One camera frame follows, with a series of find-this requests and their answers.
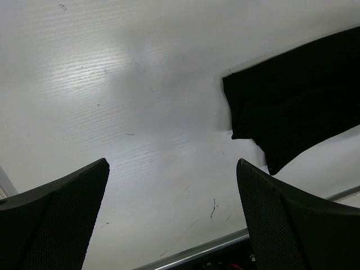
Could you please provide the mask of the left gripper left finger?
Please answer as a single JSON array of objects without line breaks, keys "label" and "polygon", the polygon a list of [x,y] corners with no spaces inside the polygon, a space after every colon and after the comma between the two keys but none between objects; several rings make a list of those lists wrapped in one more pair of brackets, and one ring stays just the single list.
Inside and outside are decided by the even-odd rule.
[{"label": "left gripper left finger", "polygon": [[1,269],[81,269],[110,166],[99,159],[1,200]]}]

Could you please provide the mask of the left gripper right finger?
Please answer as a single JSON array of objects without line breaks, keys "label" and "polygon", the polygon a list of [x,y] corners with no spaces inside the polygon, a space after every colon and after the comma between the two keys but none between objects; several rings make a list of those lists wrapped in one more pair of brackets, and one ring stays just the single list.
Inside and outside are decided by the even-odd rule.
[{"label": "left gripper right finger", "polygon": [[359,269],[359,208],[309,194],[244,159],[236,176],[257,269]]}]

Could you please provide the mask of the black skirt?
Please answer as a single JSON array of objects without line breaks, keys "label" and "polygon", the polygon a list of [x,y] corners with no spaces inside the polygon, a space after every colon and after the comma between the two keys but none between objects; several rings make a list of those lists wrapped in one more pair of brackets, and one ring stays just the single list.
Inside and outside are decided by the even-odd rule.
[{"label": "black skirt", "polygon": [[359,125],[359,28],[323,37],[223,78],[232,138],[251,139],[270,175]]}]

